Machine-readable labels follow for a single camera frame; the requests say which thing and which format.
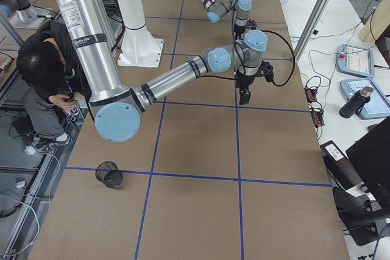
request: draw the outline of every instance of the black hair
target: black hair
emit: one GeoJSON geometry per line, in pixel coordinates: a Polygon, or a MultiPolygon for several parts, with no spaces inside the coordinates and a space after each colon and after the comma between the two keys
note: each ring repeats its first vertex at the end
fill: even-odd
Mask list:
{"type": "Polygon", "coordinates": [[[16,61],[23,79],[43,90],[57,90],[65,82],[60,52],[50,42],[37,42],[16,61]]]}

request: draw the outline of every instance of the black cup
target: black cup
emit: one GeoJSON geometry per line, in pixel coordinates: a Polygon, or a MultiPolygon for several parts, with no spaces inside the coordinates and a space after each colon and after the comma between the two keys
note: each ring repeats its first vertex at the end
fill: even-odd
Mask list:
{"type": "Polygon", "coordinates": [[[112,161],[101,163],[95,171],[95,177],[108,188],[117,188],[123,180],[122,172],[118,170],[118,167],[112,161]]]}

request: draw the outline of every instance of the light blue cap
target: light blue cap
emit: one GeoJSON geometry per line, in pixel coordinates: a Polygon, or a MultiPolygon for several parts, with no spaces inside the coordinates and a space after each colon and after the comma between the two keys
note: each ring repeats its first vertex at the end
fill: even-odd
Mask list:
{"type": "Polygon", "coordinates": [[[9,18],[13,15],[13,11],[10,10],[8,7],[0,4],[0,13],[5,17],[9,18]]]}
{"type": "Polygon", "coordinates": [[[250,30],[245,34],[244,42],[251,49],[264,52],[267,49],[268,38],[265,33],[260,30],[250,30]]]}
{"type": "Polygon", "coordinates": [[[114,102],[102,107],[95,117],[97,132],[111,142],[123,142],[133,137],[141,124],[139,112],[131,105],[114,102]]]}
{"type": "Polygon", "coordinates": [[[221,20],[221,18],[215,12],[208,12],[207,18],[212,24],[215,24],[221,20]]]}
{"type": "Polygon", "coordinates": [[[237,4],[245,12],[252,8],[252,0],[238,0],[237,4]]]}
{"type": "Polygon", "coordinates": [[[208,65],[214,72],[224,72],[230,68],[232,59],[229,53],[221,47],[211,50],[207,54],[208,65]]]}

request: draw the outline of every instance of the white desk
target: white desk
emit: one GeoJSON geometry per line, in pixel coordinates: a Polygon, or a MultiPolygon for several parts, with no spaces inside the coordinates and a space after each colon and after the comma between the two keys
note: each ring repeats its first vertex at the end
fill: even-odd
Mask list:
{"type": "MultiPolygon", "coordinates": [[[[292,44],[296,46],[298,38],[306,25],[310,13],[317,0],[280,0],[282,3],[283,12],[285,14],[286,23],[289,28],[289,34],[292,36],[292,44]]],[[[322,17],[319,21],[316,30],[319,33],[312,38],[318,36],[327,36],[342,33],[355,27],[360,22],[359,17],[355,13],[349,0],[330,0],[322,17]]],[[[302,54],[298,65],[301,73],[308,77],[317,75],[313,72],[309,61],[309,50],[318,50],[324,53],[335,53],[340,44],[348,42],[350,45],[359,47],[371,47],[373,43],[362,43],[358,37],[358,32],[363,27],[360,24],[355,33],[353,30],[344,33],[341,36],[319,38],[310,40],[305,52],[302,54]]],[[[387,66],[385,60],[379,53],[379,50],[374,47],[374,64],[387,66]]],[[[311,53],[314,68],[317,72],[330,77],[335,68],[336,55],[324,55],[317,52],[311,53]]],[[[322,136],[319,144],[333,140],[342,151],[345,152],[355,141],[359,140],[367,133],[367,126],[376,124],[382,119],[364,120],[357,115],[353,115],[349,119],[342,118],[338,110],[345,104],[346,97],[340,88],[340,80],[352,79],[354,76],[339,72],[337,69],[331,79],[330,90],[326,96],[325,116],[322,136]]],[[[306,83],[306,77],[302,76],[303,84],[306,83]]],[[[375,68],[375,82],[385,94],[390,94],[390,70],[375,68]]],[[[317,85],[318,79],[313,80],[310,85],[317,85]]],[[[322,84],[326,85],[327,80],[322,79],[322,84]]],[[[322,88],[317,94],[318,101],[325,105],[325,94],[327,89],[322,88]]],[[[350,258],[356,260],[357,257],[372,254],[375,247],[375,242],[359,247],[355,244],[350,236],[346,236],[346,242],[349,249],[350,258]]],[[[390,238],[384,238],[380,241],[376,259],[390,259],[390,238]]]]}

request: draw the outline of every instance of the black monitor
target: black monitor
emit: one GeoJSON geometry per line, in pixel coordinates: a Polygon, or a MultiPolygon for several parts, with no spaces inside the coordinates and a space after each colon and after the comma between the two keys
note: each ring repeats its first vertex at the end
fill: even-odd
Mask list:
{"type": "MultiPolygon", "coordinates": [[[[341,188],[333,188],[339,216],[357,245],[376,241],[390,217],[390,117],[387,117],[347,151],[347,156],[362,179],[366,195],[353,197],[341,188]]],[[[387,230],[383,236],[390,236],[387,230]]]]}

